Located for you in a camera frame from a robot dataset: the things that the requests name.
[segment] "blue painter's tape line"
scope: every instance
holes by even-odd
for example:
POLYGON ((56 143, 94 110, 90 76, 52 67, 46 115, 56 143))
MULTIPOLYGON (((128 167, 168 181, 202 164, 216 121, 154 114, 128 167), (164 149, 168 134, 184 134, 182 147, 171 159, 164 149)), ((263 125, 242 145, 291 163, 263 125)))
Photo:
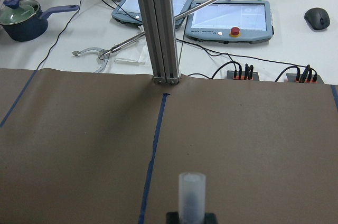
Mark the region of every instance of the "blue painter's tape line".
POLYGON ((159 113, 158 113, 157 124, 156 124, 155 135, 154 135, 154 141, 153 141, 153 154, 152 154, 152 159, 150 160, 150 162, 148 164, 148 171, 147 171, 146 182, 145 182, 144 190, 143 190, 141 211, 140 211, 140 215, 138 217, 138 224, 144 224, 144 218, 145 218, 146 208, 147 208, 148 194, 149 194, 149 190, 150 190, 150 183, 151 183, 151 180, 152 180, 153 168, 154 168, 154 163, 155 163, 155 156, 156 156, 156 149, 157 149, 157 143, 158 143, 158 138, 159 138, 159 131, 161 130, 162 118, 163 118, 165 103, 166 103, 168 95, 170 95, 170 94, 167 94, 167 93, 163 94, 161 107, 160 107, 159 113))
POLYGON ((337 89, 334 85, 331 85, 331 90, 332 90, 332 94, 333 94, 333 98, 334 101, 336 102, 336 107, 337 107, 337 111, 338 111, 338 93, 337 93, 337 89))
POLYGON ((32 79, 34 78, 35 74, 36 74, 37 70, 35 70, 32 75, 30 76, 30 78, 28 79, 28 81, 26 82, 25 86, 23 87, 23 89, 20 91, 19 95, 17 96, 17 98, 15 99, 14 103, 12 104, 11 108, 9 109, 9 111, 7 112, 6 116, 2 119, 1 123, 0 123, 0 128, 2 128, 4 126, 4 124, 6 123, 7 119, 9 118, 10 114, 13 112, 15 106, 17 105, 17 103, 20 101, 23 93, 25 93, 27 87, 29 86, 29 84, 31 83, 32 79))

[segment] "touchscreen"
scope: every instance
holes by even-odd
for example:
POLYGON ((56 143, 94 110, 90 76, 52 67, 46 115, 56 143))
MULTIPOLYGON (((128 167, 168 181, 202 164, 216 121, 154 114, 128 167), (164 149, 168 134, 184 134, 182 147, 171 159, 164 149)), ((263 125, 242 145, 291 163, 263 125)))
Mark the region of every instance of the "touchscreen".
POLYGON ((192 29, 231 29, 266 31, 264 4, 211 4, 193 15, 192 29))
MULTIPOLYGON (((178 15, 182 11, 182 8, 184 7, 186 1, 187 0, 173 0, 174 15, 178 15)), ((123 3, 122 8, 126 12, 140 13, 138 0, 126 0, 123 3)))

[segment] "clear plastic cylinder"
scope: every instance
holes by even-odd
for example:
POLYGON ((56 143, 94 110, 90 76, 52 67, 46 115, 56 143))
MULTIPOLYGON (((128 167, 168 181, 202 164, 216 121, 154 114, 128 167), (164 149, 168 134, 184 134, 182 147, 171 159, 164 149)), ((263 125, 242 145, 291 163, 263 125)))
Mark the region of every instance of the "clear plastic cylinder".
POLYGON ((182 173, 179 175, 180 224, 203 224, 205 214, 205 175, 182 173))

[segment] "red emergency stop button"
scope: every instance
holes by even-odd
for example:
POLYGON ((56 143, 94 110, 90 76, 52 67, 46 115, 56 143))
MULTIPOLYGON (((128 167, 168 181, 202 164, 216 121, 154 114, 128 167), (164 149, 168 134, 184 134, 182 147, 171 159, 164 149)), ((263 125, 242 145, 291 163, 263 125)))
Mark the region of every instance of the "red emergency stop button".
POLYGON ((241 35, 239 27, 232 27, 230 30, 230 36, 237 38, 241 35))

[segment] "black mouse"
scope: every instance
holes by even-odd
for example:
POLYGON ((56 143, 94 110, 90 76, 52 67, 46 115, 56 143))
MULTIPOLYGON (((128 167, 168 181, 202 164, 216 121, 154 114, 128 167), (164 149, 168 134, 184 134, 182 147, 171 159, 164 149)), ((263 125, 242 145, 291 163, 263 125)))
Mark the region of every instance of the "black mouse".
POLYGON ((304 19, 314 30, 323 30, 330 25, 327 11, 319 7, 308 10, 304 15, 304 19))

